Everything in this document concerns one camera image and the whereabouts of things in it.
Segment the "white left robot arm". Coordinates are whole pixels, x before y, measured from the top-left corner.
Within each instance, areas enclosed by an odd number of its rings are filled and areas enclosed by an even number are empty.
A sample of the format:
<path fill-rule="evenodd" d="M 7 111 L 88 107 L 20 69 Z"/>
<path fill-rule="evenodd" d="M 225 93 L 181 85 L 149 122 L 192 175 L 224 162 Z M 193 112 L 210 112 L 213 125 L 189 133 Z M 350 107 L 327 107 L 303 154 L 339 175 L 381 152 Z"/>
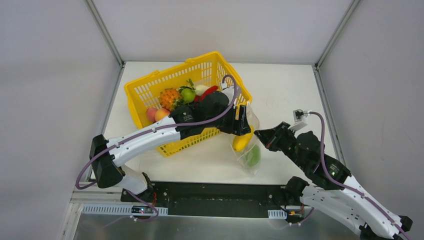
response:
<path fill-rule="evenodd" d="M 235 106 L 233 99 L 214 91 L 199 103 L 179 106 L 170 115 L 131 134 L 110 139 L 102 134 L 95 136 L 89 159 L 97 186 L 119 186 L 132 192 L 140 202 L 149 201 L 153 189 L 147 177 L 126 167 L 126 162 L 158 146 L 199 135 L 206 128 L 235 136 L 252 132 L 247 107 Z"/>

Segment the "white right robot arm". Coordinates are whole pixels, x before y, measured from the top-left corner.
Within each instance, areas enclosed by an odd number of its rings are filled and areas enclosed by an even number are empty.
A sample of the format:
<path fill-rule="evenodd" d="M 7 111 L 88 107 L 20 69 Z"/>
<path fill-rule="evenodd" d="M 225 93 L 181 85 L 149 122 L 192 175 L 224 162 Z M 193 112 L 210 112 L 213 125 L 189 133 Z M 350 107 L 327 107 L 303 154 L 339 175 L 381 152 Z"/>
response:
<path fill-rule="evenodd" d="M 324 153 L 324 143 L 312 131 L 295 135 L 292 126 L 282 122 L 254 134 L 267 150 L 282 152 L 307 177 L 294 176 L 287 182 L 283 196 L 288 204 L 310 206 L 362 240 L 400 240 L 411 230 L 412 219 L 372 197 L 345 165 Z"/>

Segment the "clear zip top bag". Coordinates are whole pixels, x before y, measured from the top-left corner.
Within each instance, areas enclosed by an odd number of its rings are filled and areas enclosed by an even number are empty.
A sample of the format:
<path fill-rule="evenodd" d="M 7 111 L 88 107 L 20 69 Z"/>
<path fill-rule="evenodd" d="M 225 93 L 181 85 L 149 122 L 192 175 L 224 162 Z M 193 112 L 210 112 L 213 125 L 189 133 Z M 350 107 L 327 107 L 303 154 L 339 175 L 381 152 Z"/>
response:
<path fill-rule="evenodd" d="M 254 127 L 254 131 L 259 129 L 260 121 L 249 105 L 247 106 L 247 120 L 248 120 L 249 125 L 252 125 Z M 231 135 L 231 137 L 230 137 L 231 148 L 232 148 L 232 143 L 233 143 L 233 139 L 234 139 L 235 136 L 236 135 Z M 259 161 L 259 163 L 256 166 L 248 167 L 245 164 L 244 157 L 245 157 L 246 153 L 248 151 L 250 151 L 254 145 L 259 146 L 259 143 L 260 143 L 260 141 L 258 140 L 258 138 L 255 136 L 255 134 L 253 132 L 253 137 L 250 140 L 250 142 L 249 142 L 249 144 L 247 145 L 246 148 L 244 148 L 240 152 L 236 152 L 232 148 L 232 151 L 235 155 L 237 162 L 240 164 L 240 166 L 243 168 L 243 170 L 246 172 L 246 174 L 249 177 L 253 177 L 257 173 L 257 171 L 259 170 L 259 167 L 260 167 L 261 160 Z"/>

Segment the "green toy pepper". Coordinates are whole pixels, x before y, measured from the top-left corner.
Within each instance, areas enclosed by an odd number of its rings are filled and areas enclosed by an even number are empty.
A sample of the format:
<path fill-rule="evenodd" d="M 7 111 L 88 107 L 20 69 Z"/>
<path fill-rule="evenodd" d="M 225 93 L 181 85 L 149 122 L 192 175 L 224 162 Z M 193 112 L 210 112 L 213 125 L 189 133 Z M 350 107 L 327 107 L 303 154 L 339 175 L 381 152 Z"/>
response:
<path fill-rule="evenodd" d="M 261 149 L 258 145 L 254 145 L 244 157 L 244 163 L 247 167 L 255 167 L 261 160 Z"/>

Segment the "yellow plastic shopping basket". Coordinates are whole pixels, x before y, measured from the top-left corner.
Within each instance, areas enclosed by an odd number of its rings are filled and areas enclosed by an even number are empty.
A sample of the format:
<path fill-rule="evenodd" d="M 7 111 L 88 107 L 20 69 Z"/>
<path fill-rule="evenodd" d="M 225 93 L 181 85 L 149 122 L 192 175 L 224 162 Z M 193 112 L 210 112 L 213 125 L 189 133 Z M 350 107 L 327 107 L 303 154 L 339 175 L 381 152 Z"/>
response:
<path fill-rule="evenodd" d="M 236 107 L 247 105 L 252 98 L 234 68 L 226 62 L 219 52 L 214 51 L 189 58 L 180 65 L 162 71 L 154 71 L 127 83 L 124 86 L 124 91 L 134 124 L 139 129 L 153 124 L 147 119 L 146 110 L 151 107 L 162 108 L 159 98 L 163 90 L 174 88 L 181 93 L 183 88 L 195 90 L 197 85 L 218 86 L 216 91 L 224 93 L 230 100 L 234 100 L 233 103 Z M 195 100 L 191 103 L 184 103 L 181 96 L 176 108 L 197 103 L 199 102 L 195 102 Z M 217 128 L 206 128 L 198 135 L 160 145 L 156 149 L 164 157 L 168 157 L 219 133 L 222 132 Z"/>

